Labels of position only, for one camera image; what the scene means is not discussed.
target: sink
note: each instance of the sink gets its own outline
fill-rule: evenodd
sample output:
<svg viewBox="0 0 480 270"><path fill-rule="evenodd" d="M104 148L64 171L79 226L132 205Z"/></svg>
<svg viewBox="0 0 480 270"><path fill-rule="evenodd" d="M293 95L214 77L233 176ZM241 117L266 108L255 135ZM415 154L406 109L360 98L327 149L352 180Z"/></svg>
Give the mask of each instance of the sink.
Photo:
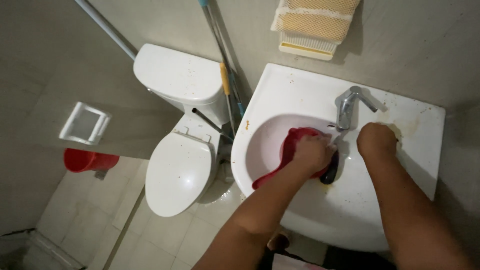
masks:
<svg viewBox="0 0 480 270"><path fill-rule="evenodd" d="M351 129L335 130L335 98L360 86L377 105L371 112L356 104ZM281 224L310 238L358 251L384 251L375 190L356 139L368 122L392 124L400 140L398 158L414 181L433 199L444 128L444 109L376 88L267 64L240 123L232 147L233 176L242 192L280 163L280 146L292 127L313 127L339 136L339 168L335 181L324 185L309 179L290 203Z"/></svg>

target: mesh bag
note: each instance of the mesh bag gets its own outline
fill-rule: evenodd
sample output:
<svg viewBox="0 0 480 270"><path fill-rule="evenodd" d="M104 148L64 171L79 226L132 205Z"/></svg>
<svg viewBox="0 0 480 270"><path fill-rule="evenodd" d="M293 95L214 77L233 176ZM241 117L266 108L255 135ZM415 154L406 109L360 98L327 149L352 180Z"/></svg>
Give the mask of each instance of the mesh bag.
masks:
<svg viewBox="0 0 480 270"><path fill-rule="evenodd" d="M347 35L360 0L280 0L272 31L293 31L334 44Z"/></svg>

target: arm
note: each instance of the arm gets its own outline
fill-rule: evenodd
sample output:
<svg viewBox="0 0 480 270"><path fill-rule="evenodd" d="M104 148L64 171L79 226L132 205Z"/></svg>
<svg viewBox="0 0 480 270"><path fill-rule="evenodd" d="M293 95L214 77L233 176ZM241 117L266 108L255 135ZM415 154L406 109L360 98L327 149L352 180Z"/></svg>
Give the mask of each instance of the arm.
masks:
<svg viewBox="0 0 480 270"><path fill-rule="evenodd" d="M334 150L327 147L329 140L304 136L293 161L237 208L193 270L256 269L293 196L330 162Z"/></svg>
<svg viewBox="0 0 480 270"><path fill-rule="evenodd" d="M396 138L369 123L357 145L372 178L390 249L399 269L473 269L433 203L396 158Z"/></svg>

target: hand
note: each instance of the hand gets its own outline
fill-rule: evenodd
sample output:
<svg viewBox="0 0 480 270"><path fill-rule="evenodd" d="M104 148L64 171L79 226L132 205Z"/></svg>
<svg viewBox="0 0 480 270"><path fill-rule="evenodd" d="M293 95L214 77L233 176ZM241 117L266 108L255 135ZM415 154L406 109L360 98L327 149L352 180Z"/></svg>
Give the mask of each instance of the hand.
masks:
<svg viewBox="0 0 480 270"><path fill-rule="evenodd" d="M331 134L324 136L303 136L297 143L293 160L305 166L312 174L330 164L336 146L329 146Z"/></svg>
<svg viewBox="0 0 480 270"><path fill-rule="evenodd" d="M395 134L386 125L368 123L357 138L357 146L363 159L369 157L394 157L396 154Z"/></svg>

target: chrome faucet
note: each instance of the chrome faucet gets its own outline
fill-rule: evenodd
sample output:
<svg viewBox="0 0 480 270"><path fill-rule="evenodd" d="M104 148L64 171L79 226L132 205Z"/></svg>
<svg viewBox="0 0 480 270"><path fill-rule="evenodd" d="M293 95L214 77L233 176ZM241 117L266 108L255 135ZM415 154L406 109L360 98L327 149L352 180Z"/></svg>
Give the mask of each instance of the chrome faucet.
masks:
<svg viewBox="0 0 480 270"><path fill-rule="evenodd" d="M367 107L373 112L377 112L375 105L363 95L361 88L358 86L352 86L343 94L335 99L335 105L337 107L336 114L336 129L339 132L350 129L350 122L352 121L353 106L355 105L355 99L360 99L367 105Z"/></svg>

